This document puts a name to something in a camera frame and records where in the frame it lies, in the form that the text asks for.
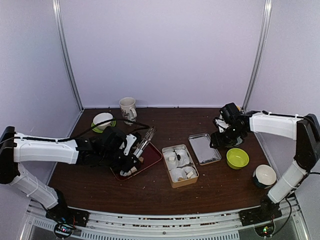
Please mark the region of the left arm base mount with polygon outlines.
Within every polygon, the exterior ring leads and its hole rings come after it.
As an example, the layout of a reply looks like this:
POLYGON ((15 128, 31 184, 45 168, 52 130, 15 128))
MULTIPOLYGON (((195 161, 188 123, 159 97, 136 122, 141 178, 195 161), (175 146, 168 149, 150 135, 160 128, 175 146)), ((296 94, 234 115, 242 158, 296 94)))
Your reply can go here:
POLYGON ((55 222, 53 233, 58 239, 66 239, 75 234, 81 233, 81 228, 87 226, 90 213, 85 210, 68 208, 65 215, 54 214, 50 209, 45 208, 45 217, 55 222))

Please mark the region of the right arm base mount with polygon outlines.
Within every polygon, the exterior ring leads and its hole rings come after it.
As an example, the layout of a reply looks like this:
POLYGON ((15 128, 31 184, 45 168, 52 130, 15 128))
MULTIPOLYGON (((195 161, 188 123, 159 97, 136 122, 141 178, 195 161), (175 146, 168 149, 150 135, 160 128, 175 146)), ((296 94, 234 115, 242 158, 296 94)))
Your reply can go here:
POLYGON ((241 210, 240 221, 243 227, 253 226, 259 237, 269 238, 276 231, 275 219, 282 217, 281 210, 263 213, 260 207, 241 210))

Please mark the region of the white handled metal tongs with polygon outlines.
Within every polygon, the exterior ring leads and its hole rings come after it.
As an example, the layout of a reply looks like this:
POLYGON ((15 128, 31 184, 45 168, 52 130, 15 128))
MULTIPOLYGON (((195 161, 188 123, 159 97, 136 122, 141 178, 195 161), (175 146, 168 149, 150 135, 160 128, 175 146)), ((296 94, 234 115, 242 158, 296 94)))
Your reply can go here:
MULTIPOLYGON (((148 129, 148 131, 146 132, 145 136, 142 138, 142 141, 139 144, 139 147, 142 149, 142 152, 145 150, 145 148, 151 142, 155 133, 156 133, 156 128, 154 126, 152 126, 148 129)), ((144 162, 144 158, 142 157, 142 155, 138 158, 138 160, 140 161, 140 167, 141 167, 142 163, 144 162)), ((131 174, 133 174, 136 171, 137 171, 137 169, 135 167, 133 167, 131 170, 129 170, 129 172, 121 171, 120 175, 126 177, 126 176, 130 176, 131 174)))

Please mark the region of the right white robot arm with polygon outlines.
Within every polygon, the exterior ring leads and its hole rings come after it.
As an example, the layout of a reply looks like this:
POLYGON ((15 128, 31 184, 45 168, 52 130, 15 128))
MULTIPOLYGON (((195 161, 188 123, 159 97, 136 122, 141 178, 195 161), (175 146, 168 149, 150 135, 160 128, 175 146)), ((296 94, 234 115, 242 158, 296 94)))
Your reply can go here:
POLYGON ((256 210, 261 221, 268 220, 276 212, 279 203, 299 187, 320 159, 320 124, 312 113, 288 115, 265 110, 244 111, 231 102, 219 109, 213 124, 217 128, 210 135, 209 146, 213 149, 234 148, 249 133, 269 135, 292 143, 292 163, 268 190, 256 210))

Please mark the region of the bear print tin lid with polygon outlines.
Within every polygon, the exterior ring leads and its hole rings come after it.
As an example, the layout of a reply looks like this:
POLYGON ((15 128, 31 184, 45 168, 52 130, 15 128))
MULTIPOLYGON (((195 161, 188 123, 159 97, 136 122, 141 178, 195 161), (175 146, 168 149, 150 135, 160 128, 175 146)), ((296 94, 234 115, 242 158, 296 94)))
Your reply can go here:
POLYGON ((211 138, 208 133, 190 135, 188 141, 201 166, 219 162, 222 159, 219 151, 210 147, 211 138))

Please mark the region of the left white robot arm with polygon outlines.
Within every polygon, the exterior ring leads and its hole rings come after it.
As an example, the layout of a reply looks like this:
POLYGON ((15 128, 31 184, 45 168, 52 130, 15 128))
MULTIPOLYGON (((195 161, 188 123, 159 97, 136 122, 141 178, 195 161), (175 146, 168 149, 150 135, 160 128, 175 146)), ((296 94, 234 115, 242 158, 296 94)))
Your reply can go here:
POLYGON ((50 215, 67 222, 72 211, 63 193, 38 180, 24 162, 106 166, 126 177, 139 169, 142 152, 137 136, 116 127, 108 126, 100 136, 54 139, 24 135, 8 126, 0 138, 0 182, 17 187, 50 215))

